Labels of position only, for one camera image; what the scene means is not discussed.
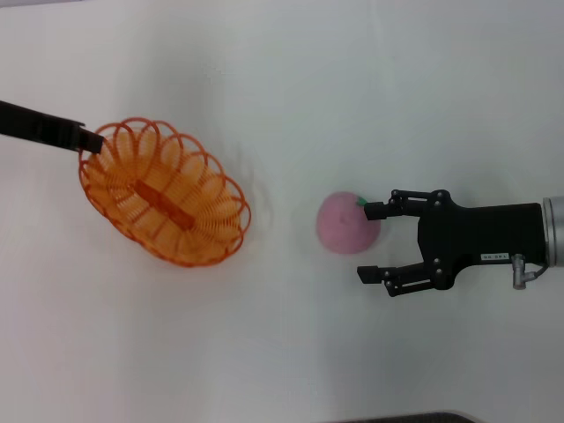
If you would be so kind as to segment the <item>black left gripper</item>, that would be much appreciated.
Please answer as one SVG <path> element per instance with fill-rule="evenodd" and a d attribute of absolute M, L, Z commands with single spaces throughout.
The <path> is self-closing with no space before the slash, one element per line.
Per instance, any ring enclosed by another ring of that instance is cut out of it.
<path fill-rule="evenodd" d="M 105 138 L 83 123 L 1 102 L 1 134 L 71 151 L 100 153 Z"/>

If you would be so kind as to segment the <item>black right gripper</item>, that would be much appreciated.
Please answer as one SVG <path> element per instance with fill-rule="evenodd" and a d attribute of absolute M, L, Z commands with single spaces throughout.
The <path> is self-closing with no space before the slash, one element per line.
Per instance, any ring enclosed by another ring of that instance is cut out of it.
<path fill-rule="evenodd" d="M 365 203 L 363 210 L 368 220 L 419 218 L 417 241 L 422 263 L 357 268 L 363 284 L 381 284 L 390 297 L 448 290 L 464 269 L 511 264 L 515 256 L 546 267 L 543 214 L 538 203 L 470 208 L 456 204 L 446 191 L 394 189 L 387 203 Z"/>

